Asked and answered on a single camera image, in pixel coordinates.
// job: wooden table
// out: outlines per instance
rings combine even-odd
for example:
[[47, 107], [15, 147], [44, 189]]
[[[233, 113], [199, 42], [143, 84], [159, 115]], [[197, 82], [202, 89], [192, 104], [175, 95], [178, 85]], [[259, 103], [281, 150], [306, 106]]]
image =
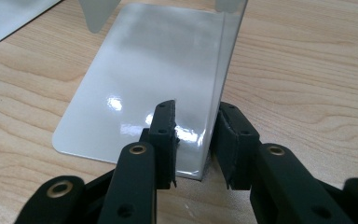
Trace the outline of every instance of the wooden table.
[[[115, 167], [60, 154], [51, 136], [117, 12], [94, 35], [78, 2], [66, 0], [0, 42], [0, 223], [54, 176], [89, 182]], [[250, 0], [223, 100], [322, 181], [341, 188], [358, 176], [358, 1]], [[249, 192], [226, 190], [212, 158], [201, 182], [179, 178], [177, 189], [158, 192], [158, 223], [255, 218]]]

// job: bent plastic sheet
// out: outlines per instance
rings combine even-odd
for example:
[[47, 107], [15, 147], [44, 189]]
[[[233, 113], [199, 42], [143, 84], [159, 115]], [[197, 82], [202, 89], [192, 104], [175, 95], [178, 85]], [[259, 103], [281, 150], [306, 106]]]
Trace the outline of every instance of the bent plastic sheet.
[[117, 162], [155, 106], [176, 101], [176, 174], [202, 178], [246, 2], [235, 12], [124, 6], [54, 135], [60, 152]]

